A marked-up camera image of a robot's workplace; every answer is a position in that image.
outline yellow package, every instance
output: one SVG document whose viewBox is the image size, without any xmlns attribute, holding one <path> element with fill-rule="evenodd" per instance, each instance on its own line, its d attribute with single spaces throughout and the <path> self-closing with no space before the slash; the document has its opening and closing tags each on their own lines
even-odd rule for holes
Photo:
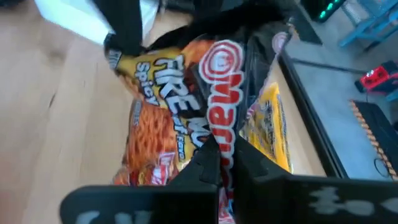
<svg viewBox="0 0 398 224">
<path fill-rule="evenodd" d="M 281 168 L 292 171 L 278 84 L 262 92 L 239 134 Z"/>
</svg>

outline plastic wrapper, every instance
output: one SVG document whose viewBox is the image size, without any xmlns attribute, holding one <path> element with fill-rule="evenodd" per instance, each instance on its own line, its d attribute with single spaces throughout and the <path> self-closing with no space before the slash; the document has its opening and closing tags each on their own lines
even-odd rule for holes
<svg viewBox="0 0 398 224">
<path fill-rule="evenodd" d="M 262 91 L 239 134 L 281 168 L 292 172 L 278 84 L 272 83 Z"/>
<path fill-rule="evenodd" d="M 234 142 L 281 47 L 275 36 L 287 37 L 285 21 L 277 6 L 245 4 L 169 32 L 139 56 L 110 47 L 109 63 L 135 99 L 114 183 L 165 185 L 212 134 L 224 187 L 219 221 L 232 223 Z"/>
</svg>

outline gray floor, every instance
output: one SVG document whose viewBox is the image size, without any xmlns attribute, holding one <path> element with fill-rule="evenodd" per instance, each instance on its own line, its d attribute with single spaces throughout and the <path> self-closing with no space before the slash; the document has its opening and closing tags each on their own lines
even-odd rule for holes
<svg viewBox="0 0 398 224">
<path fill-rule="evenodd" d="M 292 58 L 364 71 L 387 60 L 398 60 L 398 33 L 364 54 L 368 43 L 362 40 L 344 48 L 338 46 L 338 41 L 353 28 L 343 11 L 336 11 L 324 24 L 312 22 L 312 25 L 323 46 L 292 40 L 287 46 Z M 390 180 L 374 168 L 377 154 L 349 105 L 350 99 L 366 101 L 366 95 L 354 86 L 360 75 L 297 64 L 295 68 L 348 175 L 355 179 Z M 369 95 L 368 100 L 377 103 L 390 121 L 398 119 L 397 103 L 388 103 L 384 97 L 374 95 Z M 381 164 L 378 168 L 387 173 Z"/>
</svg>

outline wooden table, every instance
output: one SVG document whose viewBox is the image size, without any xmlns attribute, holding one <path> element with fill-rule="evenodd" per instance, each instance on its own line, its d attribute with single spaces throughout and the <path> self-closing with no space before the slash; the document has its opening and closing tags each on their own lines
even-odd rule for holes
<svg viewBox="0 0 398 224">
<path fill-rule="evenodd" d="M 190 18 L 158 17 L 151 43 Z M 45 22 L 33 1 L 0 11 L 0 223 L 58 223 L 71 190 L 108 184 L 127 136 L 132 96 L 102 46 Z M 324 175 L 278 66 L 294 172 Z"/>
</svg>

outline maruchan logo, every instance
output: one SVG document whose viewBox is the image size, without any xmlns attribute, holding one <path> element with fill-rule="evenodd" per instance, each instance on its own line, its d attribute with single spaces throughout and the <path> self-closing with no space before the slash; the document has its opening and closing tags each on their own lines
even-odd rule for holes
<svg viewBox="0 0 398 224">
<path fill-rule="evenodd" d="M 241 71 L 243 49 L 230 40 L 215 42 L 200 60 L 199 73 L 211 85 L 208 98 L 207 120 L 221 151 L 221 175 L 233 198 L 231 168 L 234 164 L 234 143 L 237 107 L 242 101 L 239 88 L 244 80 Z"/>
</svg>

